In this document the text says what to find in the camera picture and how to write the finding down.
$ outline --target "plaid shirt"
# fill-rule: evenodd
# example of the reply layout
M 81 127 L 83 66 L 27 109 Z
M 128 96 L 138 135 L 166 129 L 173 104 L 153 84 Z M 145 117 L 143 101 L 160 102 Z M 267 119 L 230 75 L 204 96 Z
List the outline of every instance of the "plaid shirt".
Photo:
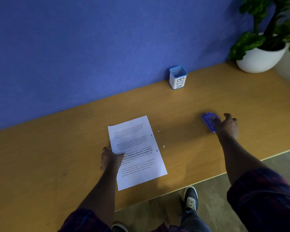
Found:
M 229 189 L 228 202 L 249 232 L 290 232 L 290 185 L 270 169 L 243 174 Z M 91 210 L 78 209 L 65 220 L 59 232 L 111 232 Z M 184 232 L 178 226 L 159 226 L 156 232 Z

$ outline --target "blue hole punch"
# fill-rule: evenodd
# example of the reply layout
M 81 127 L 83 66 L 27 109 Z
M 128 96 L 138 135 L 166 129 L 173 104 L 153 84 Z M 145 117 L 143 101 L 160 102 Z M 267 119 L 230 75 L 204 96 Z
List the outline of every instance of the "blue hole punch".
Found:
M 212 132 L 214 133 L 215 132 L 215 127 L 214 127 L 214 119 L 219 119 L 219 117 L 215 114 L 215 113 L 210 113 L 210 112 L 207 112 L 205 114 L 203 114 L 201 116 L 202 120 L 204 121 L 204 123 L 206 124 L 207 128 Z

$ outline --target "shoe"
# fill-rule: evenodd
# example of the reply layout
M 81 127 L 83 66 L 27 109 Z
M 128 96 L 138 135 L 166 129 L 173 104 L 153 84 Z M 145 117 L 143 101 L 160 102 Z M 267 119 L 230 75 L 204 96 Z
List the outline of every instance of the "shoe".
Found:
M 193 186 L 189 186 L 185 188 L 182 199 L 185 205 L 184 210 L 187 208 L 191 208 L 195 212 L 198 211 L 198 194 L 197 194 L 197 190 Z
M 128 232 L 127 228 L 120 223 L 114 223 L 112 225 L 112 231 L 113 232 Z

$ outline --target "wooden table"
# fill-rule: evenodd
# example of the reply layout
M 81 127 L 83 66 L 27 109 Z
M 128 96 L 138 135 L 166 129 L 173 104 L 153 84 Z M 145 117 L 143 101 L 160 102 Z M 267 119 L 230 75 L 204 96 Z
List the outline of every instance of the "wooden table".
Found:
M 205 112 L 237 117 L 239 142 L 259 159 L 290 149 L 290 84 L 222 63 L 178 90 L 161 81 L 0 130 L 0 231 L 59 229 L 102 174 L 107 126 L 144 115 L 168 174 L 116 192 L 116 210 L 224 173 Z

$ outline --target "white paper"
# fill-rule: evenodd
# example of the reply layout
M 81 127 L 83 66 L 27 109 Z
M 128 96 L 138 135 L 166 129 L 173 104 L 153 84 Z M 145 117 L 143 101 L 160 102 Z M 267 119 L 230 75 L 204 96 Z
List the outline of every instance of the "white paper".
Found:
M 112 151 L 126 153 L 117 174 L 118 190 L 168 174 L 147 116 L 108 127 Z

